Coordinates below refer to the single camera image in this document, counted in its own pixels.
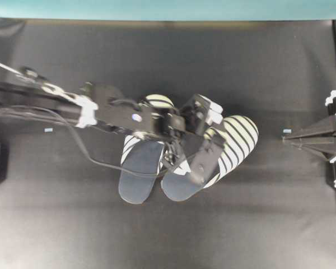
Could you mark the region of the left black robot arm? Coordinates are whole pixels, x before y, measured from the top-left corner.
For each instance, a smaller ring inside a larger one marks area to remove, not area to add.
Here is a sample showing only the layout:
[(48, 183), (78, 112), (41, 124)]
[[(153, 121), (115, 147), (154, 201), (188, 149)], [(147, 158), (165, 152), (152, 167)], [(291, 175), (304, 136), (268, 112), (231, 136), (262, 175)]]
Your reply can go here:
[(140, 101), (113, 87), (86, 83), (80, 92), (53, 84), (29, 68), (6, 67), (20, 85), (0, 82), (0, 116), (29, 117), (68, 127), (86, 157), (90, 153), (79, 129), (92, 127), (125, 137), (120, 163), (121, 183), (150, 183), (163, 171), (202, 184), (215, 170), (225, 148), (220, 133), (207, 127), (222, 122), (222, 108), (202, 95), (193, 95), (181, 108), (164, 95)]

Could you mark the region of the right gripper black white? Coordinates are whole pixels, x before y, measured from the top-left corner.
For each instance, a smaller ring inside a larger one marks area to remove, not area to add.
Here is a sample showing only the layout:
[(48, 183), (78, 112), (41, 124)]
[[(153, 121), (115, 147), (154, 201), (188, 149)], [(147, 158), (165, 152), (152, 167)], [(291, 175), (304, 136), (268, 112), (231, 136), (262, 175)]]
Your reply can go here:
[[(320, 120), (299, 131), (286, 134), (283, 138), (286, 145), (311, 152), (330, 162), (333, 165), (336, 188), (336, 90), (331, 91), (330, 96), (326, 98), (325, 106), (332, 121)], [(334, 138), (305, 138), (330, 134)]]

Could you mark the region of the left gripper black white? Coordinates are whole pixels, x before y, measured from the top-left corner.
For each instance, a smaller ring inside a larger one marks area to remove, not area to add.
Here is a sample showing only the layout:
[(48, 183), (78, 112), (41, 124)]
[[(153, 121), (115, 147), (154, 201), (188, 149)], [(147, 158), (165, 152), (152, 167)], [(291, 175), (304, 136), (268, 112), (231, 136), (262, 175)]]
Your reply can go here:
[(142, 108), (141, 121), (134, 116), (137, 122), (134, 136), (143, 140), (175, 140), (186, 131), (198, 136), (204, 134), (204, 141), (190, 163), (189, 181), (206, 184), (218, 165), (225, 139), (216, 128), (205, 130), (213, 124), (220, 124), (222, 113), (223, 107), (219, 104), (194, 94), (181, 108), (181, 115), (172, 108)]

